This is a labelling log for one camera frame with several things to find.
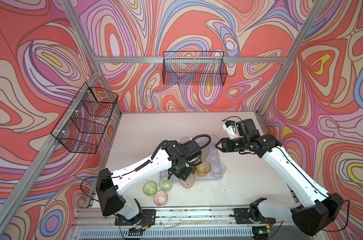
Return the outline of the small clear glass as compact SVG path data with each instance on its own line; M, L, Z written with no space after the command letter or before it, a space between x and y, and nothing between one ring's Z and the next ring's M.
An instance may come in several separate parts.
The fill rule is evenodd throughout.
M210 163L214 163L214 162L219 162L220 161L220 156L217 152L215 153L210 153L207 157L207 161Z

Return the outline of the pale green glass front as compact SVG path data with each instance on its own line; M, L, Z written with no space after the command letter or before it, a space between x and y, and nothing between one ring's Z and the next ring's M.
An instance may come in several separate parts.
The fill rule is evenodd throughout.
M204 148L201 148L201 151L202 151L202 155L201 155L201 159L206 161L209 154L210 154L210 147L209 145L207 145L206 147Z

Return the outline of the yellow glass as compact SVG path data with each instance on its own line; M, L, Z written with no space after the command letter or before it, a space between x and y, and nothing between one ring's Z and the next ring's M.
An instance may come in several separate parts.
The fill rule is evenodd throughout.
M206 160L202 160L201 163L196 166L196 173L200 177L205 177L210 172L210 170L211 164Z

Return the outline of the peach pink glass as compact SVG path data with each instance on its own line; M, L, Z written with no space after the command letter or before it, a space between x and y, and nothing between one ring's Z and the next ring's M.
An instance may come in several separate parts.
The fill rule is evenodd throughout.
M190 189L193 187L195 183L195 175L194 174L190 174L186 180L182 180L180 179L180 184L183 188L185 189Z

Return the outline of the light green glass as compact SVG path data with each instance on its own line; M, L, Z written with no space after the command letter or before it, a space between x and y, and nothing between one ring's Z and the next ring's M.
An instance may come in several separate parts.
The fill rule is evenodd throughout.
M159 187L161 190L165 192L169 192L173 186L172 180L169 180L168 178L161 178L159 180Z

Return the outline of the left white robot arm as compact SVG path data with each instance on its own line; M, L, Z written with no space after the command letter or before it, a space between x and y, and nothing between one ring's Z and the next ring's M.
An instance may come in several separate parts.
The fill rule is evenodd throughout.
M136 183L162 171L168 177L175 176L185 181L192 173L192 165L201 156L201 147L194 140L184 144L177 141L162 141L149 157L120 170L105 168L97 176L95 191L101 214L108 217L114 214L127 220L140 215L137 200L125 195Z

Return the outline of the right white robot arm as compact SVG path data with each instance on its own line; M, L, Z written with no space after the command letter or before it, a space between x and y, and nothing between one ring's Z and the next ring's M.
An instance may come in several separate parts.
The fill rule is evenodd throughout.
M245 215L247 219L253 223L282 220L294 224L302 233L314 236L337 218L345 200L315 182L276 137L260 135L252 119L234 122L227 118L223 122L228 137L220 139L216 148L222 153L257 155L282 177L298 200L297 204L290 204L259 198L250 203Z

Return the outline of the lavender plastic tray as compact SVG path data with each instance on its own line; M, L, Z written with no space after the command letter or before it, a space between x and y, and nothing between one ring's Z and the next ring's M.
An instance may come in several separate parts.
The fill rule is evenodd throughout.
M215 153L215 152L217 152L218 154L219 154L219 151L215 148L215 149L211 149L210 148L210 153ZM195 175L195 179L196 179L196 181L200 181L200 180L202 180L202 181L205 181L205 180L216 180L216 179L214 179L213 178L213 176L212 176L212 171L210 170L210 172L205 176L205 177L200 177L197 173L196 173L196 170L195 170L195 172L194 172L194 175ZM159 175L161 178L166 178L166 177L168 177L168 172L167 172L167 170L165 170L165 171L162 171L162 172L160 172L160 175Z

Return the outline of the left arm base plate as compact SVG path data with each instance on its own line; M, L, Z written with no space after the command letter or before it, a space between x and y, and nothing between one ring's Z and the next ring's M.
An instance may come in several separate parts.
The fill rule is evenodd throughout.
M127 220L121 215L115 217L115 226L142 226L150 227L155 224L156 210L155 209L144 209L136 217L131 220Z

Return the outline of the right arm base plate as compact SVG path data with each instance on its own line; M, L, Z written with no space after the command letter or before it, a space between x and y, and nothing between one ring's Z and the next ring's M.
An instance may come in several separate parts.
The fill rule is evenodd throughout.
M267 224L274 225L276 220L273 218L264 218L255 208L235 208L234 217L237 224Z

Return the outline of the aluminium front rail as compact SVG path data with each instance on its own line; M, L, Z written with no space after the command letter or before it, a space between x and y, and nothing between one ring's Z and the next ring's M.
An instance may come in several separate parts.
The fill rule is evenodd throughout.
M193 206L193 207L142 207L144 219L154 217L151 228L182 228L182 227L232 227L265 225L289 226L296 228L294 223L278 217L254 223L246 217L249 205L234 206ZM72 228L114 228L115 215L105 217L100 208L85 208L77 211Z

